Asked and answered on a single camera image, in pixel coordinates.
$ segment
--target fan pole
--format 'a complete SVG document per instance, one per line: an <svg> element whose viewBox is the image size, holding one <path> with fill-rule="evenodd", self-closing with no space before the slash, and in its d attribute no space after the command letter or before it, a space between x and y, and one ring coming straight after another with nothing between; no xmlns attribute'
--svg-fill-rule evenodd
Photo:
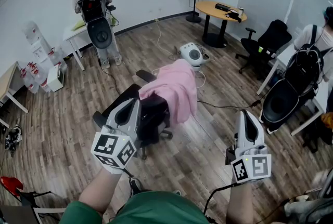
<svg viewBox="0 0 333 224"><path fill-rule="evenodd" d="M192 13L192 15L187 16L186 20L189 22L195 22L195 23L201 22L201 18L196 15L196 0L194 0L193 13Z"/></svg>

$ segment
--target wooden floor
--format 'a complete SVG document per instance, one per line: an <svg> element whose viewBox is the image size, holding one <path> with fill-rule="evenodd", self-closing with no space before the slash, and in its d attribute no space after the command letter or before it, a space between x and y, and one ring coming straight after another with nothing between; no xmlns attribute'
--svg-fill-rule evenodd
<svg viewBox="0 0 333 224"><path fill-rule="evenodd" d="M159 22L162 31L160 45L173 51L174 47L194 42L203 44L203 22L192 24L185 17ZM109 73L124 91L133 83L144 84L135 76L139 69L152 71L170 64L168 53L157 46L159 30L155 23L117 36L123 55L123 64L112 64ZM199 100L215 105L244 107L258 99L255 94L261 82L249 68L243 75L238 73L244 60L235 59L235 53L244 53L240 44L226 35L229 46L214 49L205 46L211 62L203 66L206 84L198 89ZM83 51L81 59L85 71L76 61L67 61L65 87L56 93L33 95L23 91L17 99L29 109L24 114L10 104L4 120L11 126L22 126L23 140L14 157L0 147L4 156L2 176L16 177L24 184L25 191L54 194L37 198L40 207L66 207L78 199L82 190L97 174L90 147L96 128L92 115L103 111L118 96L110 76L99 68L92 48ZM197 85L202 84L197 74ZM261 106L250 111L259 116ZM198 112L174 131L171 141L161 140L148 150L148 159L133 159L128 169L136 175L145 188L152 190L181 190L182 193L204 208L210 193L230 183L232 172L224 166L226 148L233 142L236 109L216 109L198 104ZM272 176L253 183L255 220L260 221L287 197L303 193L312 187L317 172L333 166L332 148L319 142L319 151L312 154L302 148L300 135L290 136L290 131L304 120L306 111L298 113L278 132L265 140L273 155ZM119 182L105 220L127 201L130 189L125 176ZM18 202L4 190L0 190L2 203L17 205ZM217 193L209 204L208 214L219 223L225 223L229 191Z"/></svg>

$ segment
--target white marker cube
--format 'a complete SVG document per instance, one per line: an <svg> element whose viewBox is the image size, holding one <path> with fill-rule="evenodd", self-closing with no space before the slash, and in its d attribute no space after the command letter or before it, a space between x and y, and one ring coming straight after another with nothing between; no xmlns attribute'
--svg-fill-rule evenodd
<svg viewBox="0 0 333 224"><path fill-rule="evenodd" d="M243 155L231 162L237 183L258 180L271 176L271 155Z"/></svg>
<svg viewBox="0 0 333 224"><path fill-rule="evenodd" d="M136 148L129 136L96 133L91 153L104 167L123 169L134 155Z"/></svg>

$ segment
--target green shirt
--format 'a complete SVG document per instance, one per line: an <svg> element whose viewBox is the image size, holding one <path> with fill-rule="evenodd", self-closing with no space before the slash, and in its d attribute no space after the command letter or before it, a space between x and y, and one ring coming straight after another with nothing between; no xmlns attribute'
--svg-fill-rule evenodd
<svg viewBox="0 0 333 224"><path fill-rule="evenodd" d="M91 207L71 203L60 224L100 224L102 217ZM200 209L188 199L170 192L136 194L119 211L111 224L208 224Z"/></svg>

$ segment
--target pink cloth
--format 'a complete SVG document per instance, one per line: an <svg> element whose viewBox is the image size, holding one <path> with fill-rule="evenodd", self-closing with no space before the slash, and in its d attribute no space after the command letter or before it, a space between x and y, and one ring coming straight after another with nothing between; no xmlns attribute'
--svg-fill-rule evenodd
<svg viewBox="0 0 333 224"><path fill-rule="evenodd" d="M170 126L188 120L197 111L197 86L192 66L184 59L160 69L157 79L139 90L140 99L152 94L164 98L169 106Z"/></svg>

